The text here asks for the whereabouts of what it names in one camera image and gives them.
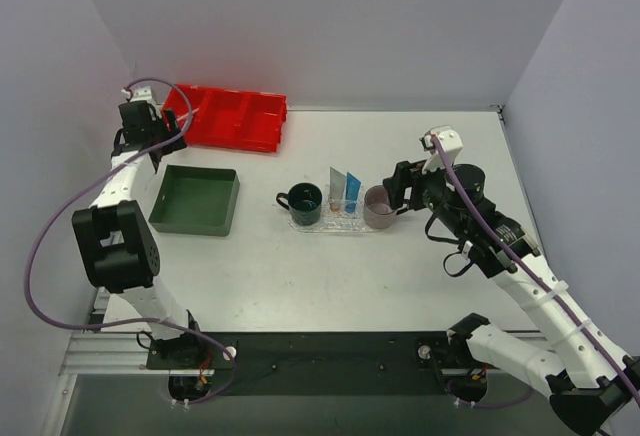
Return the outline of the purple ceramic mug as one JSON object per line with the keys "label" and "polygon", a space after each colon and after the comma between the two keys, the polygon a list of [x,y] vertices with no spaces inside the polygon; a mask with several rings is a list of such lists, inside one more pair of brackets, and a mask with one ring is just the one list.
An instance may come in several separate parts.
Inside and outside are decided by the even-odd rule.
{"label": "purple ceramic mug", "polygon": [[394,224],[397,211],[391,208],[383,185],[370,187],[364,195],[363,203],[363,219],[368,227],[385,230]]}

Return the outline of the blue toothpaste tube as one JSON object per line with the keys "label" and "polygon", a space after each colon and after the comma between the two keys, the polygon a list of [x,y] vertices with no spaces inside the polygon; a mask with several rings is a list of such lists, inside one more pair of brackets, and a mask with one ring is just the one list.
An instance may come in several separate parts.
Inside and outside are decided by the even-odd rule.
{"label": "blue toothpaste tube", "polygon": [[345,188],[345,212],[347,214],[353,214],[356,211],[360,188],[361,181],[348,172]]}

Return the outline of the white toothpaste tube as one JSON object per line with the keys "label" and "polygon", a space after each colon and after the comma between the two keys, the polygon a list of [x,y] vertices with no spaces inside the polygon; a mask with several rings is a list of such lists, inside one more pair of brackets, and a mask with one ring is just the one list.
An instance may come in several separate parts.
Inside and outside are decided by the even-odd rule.
{"label": "white toothpaste tube", "polygon": [[339,212],[344,199],[347,176],[337,169],[330,168],[329,207],[332,212]]}

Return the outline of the clear textured holder box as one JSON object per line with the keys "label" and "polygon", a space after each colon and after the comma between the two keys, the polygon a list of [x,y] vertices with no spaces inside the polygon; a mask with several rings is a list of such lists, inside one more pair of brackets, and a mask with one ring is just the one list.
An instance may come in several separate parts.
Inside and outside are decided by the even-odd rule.
{"label": "clear textured holder box", "polygon": [[364,208],[364,192],[363,189],[360,189],[358,202],[356,211],[353,214],[347,214],[345,212],[345,200],[343,199],[341,209],[339,212],[332,212],[329,207],[329,189],[330,185],[326,184],[323,190],[323,203],[321,210],[320,221],[355,221],[363,219],[363,208]]}

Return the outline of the dark green mug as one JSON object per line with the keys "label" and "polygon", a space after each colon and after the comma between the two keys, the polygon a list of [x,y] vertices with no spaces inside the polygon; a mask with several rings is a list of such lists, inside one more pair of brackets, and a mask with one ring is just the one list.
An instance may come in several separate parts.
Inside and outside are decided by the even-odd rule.
{"label": "dark green mug", "polygon": [[276,195],[276,203],[300,226],[311,226],[320,220],[322,201],[320,188],[308,182],[298,183],[288,192]]}

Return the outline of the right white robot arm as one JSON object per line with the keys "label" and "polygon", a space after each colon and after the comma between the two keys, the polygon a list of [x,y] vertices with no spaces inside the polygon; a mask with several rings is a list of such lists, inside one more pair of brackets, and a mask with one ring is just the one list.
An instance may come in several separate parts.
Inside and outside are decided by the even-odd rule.
{"label": "right white robot arm", "polygon": [[595,435],[639,398],[639,359],[613,343],[570,296],[521,224],[484,194],[477,166],[425,161],[396,164],[383,187],[391,207],[430,211],[451,232],[447,243],[508,294],[550,345],[539,349],[471,313],[450,327],[448,347],[459,363],[501,369],[545,397],[578,435]]}

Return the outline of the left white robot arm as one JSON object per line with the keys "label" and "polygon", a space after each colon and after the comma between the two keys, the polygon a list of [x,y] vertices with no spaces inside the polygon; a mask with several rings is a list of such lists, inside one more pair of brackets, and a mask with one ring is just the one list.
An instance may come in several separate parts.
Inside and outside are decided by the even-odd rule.
{"label": "left white robot arm", "polygon": [[204,358],[205,343],[183,330],[194,330],[196,322],[159,277],[159,249],[136,200],[157,174],[164,151],[130,159],[176,135],[178,127],[167,123],[145,100],[123,103],[119,112],[122,128],[111,153],[112,167],[118,172],[107,178],[89,208],[72,215],[81,259],[92,286],[121,297],[149,320],[152,351],[193,367]]}

